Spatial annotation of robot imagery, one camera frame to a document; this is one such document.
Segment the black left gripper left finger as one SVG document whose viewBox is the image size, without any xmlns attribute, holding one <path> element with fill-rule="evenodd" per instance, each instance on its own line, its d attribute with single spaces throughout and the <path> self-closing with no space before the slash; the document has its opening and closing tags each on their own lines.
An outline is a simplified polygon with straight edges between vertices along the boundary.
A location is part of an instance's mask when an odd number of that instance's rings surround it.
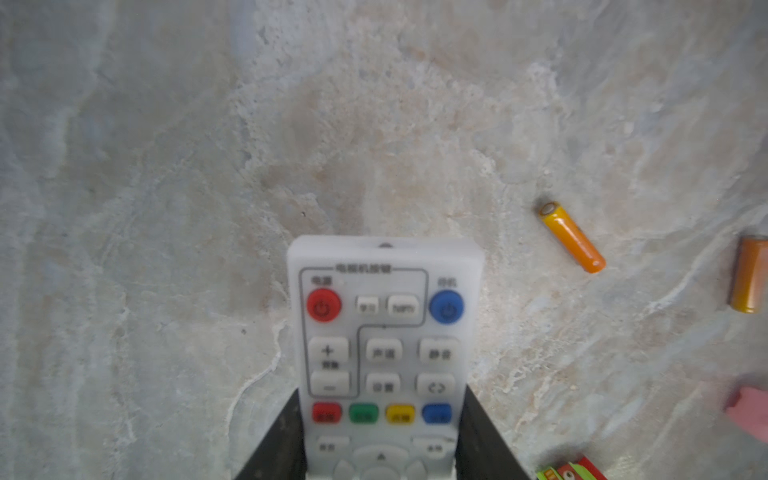
<svg viewBox="0 0 768 480">
<path fill-rule="evenodd" d="M 236 480 L 305 480 L 307 458 L 299 391 L 295 390 Z"/>
</svg>

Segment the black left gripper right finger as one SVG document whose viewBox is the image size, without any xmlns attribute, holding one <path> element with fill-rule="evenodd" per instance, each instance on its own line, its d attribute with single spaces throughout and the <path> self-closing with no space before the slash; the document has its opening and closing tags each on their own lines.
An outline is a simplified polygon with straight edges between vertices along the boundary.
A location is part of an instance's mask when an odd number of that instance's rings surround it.
<svg viewBox="0 0 768 480">
<path fill-rule="evenodd" d="M 458 480 L 529 480 L 476 395 L 466 387 L 455 450 Z"/>
</svg>

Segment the white remote control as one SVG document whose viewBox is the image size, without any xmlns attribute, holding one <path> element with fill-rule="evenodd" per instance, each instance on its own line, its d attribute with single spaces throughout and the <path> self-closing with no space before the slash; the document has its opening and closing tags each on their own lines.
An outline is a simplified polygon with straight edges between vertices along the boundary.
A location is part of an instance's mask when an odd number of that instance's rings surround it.
<svg viewBox="0 0 768 480">
<path fill-rule="evenodd" d="M 308 478 L 452 477 L 484 262 L 470 239 L 292 242 Z"/>
</svg>

